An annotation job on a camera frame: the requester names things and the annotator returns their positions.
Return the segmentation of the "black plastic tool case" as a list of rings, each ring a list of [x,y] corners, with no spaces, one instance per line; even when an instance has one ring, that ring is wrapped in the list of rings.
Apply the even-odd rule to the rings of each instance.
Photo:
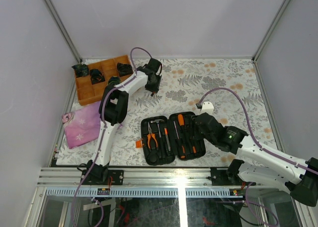
[[[180,146],[178,143],[178,137],[175,129],[175,114],[182,114],[185,121],[185,132],[183,146],[186,152],[186,158],[180,158]],[[141,121],[141,140],[143,140],[143,152],[146,163],[151,166],[164,165],[172,163],[176,158],[181,161],[188,161],[203,157],[206,154],[206,147],[203,136],[199,132],[199,129],[195,126],[194,120],[197,116],[193,112],[181,112],[171,114],[169,117],[160,115],[143,119]],[[163,119],[164,122],[160,122],[161,138],[158,134],[158,127],[156,123],[151,123],[152,120]],[[152,132],[156,135],[159,149],[150,150],[147,146],[148,135],[148,123],[150,123]],[[171,151],[167,149],[166,138],[164,134],[164,127],[167,128]],[[196,141],[197,154],[193,152],[192,139]]]

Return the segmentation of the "long orange black screwdriver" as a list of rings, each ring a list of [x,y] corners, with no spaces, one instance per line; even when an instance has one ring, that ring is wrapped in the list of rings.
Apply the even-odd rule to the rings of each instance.
[[[175,114],[174,119],[175,119],[175,129],[176,129],[177,137],[179,139],[184,140],[184,132],[185,132],[184,117],[182,114]]]

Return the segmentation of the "thick orange black screwdriver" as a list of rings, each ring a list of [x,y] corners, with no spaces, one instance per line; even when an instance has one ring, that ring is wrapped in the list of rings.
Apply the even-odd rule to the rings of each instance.
[[[183,142],[182,142],[182,139],[178,139],[178,143],[179,143],[179,146],[180,146],[180,158],[181,159],[185,159],[186,158],[186,152],[185,152],[185,148],[183,146]]]

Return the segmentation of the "orange utility knife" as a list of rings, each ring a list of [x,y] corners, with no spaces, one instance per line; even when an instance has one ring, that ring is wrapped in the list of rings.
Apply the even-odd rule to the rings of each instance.
[[[168,149],[168,151],[171,151],[171,146],[170,146],[168,131],[167,131],[167,128],[166,128],[166,127],[164,127],[164,134],[165,134],[165,138],[166,138],[167,149]]]

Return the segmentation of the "claw hammer black handle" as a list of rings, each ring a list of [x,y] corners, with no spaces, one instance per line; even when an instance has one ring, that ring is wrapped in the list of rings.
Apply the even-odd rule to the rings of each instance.
[[[152,120],[151,123],[156,123],[157,124],[157,127],[158,127],[158,134],[159,134],[159,137],[161,138],[161,131],[160,131],[160,122],[164,122],[163,119],[155,119],[155,120]]]

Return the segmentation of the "orange black needle-nose pliers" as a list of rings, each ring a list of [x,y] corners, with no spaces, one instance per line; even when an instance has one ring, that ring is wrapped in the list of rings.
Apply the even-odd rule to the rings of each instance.
[[[158,150],[159,149],[156,135],[152,132],[152,128],[151,128],[150,123],[148,123],[147,146],[150,150]]]

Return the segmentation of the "orange case latch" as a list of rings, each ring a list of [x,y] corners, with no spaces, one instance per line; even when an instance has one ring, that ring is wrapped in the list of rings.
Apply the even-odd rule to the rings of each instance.
[[[143,146],[144,146],[143,140],[136,141],[136,148],[137,149],[143,148]]]

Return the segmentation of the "purple cloth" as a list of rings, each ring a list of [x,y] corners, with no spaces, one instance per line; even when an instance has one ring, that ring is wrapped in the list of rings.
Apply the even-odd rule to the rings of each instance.
[[[69,149],[82,146],[96,140],[100,131],[100,101],[66,113],[62,123]]]

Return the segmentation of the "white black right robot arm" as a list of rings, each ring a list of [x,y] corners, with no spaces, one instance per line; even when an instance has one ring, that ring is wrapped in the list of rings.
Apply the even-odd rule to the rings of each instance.
[[[247,157],[260,163],[255,166],[234,159],[227,170],[231,184],[255,182],[282,190],[309,207],[318,203],[318,160],[297,158],[258,143],[252,135],[234,127],[222,126],[213,116],[202,113],[194,125],[203,138],[223,152]]]

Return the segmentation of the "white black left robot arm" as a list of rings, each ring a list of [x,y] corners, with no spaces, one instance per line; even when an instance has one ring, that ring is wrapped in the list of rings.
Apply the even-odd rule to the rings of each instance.
[[[94,159],[89,160],[85,165],[81,183],[92,181],[101,185],[108,181],[111,148],[115,133],[127,116],[129,96],[141,87],[152,94],[157,93],[162,77],[161,72],[162,63],[151,58],[147,64],[135,68],[134,74],[124,82],[108,85],[105,88],[99,108],[101,121]]]

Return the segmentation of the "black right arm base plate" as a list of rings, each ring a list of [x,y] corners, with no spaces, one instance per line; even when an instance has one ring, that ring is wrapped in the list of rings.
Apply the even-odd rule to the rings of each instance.
[[[238,186],[240,181],[231,179],[227,174],[227,167],[211,167],[211,182],[214,186]]]

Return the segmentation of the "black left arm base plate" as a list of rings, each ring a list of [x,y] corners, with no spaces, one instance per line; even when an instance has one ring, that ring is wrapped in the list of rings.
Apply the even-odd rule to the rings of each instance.
[[[83,181],[83,185],[107,185],[116,186],[123,185],[123,170],[107,170],[101,173],[91,171],[87,178]]]

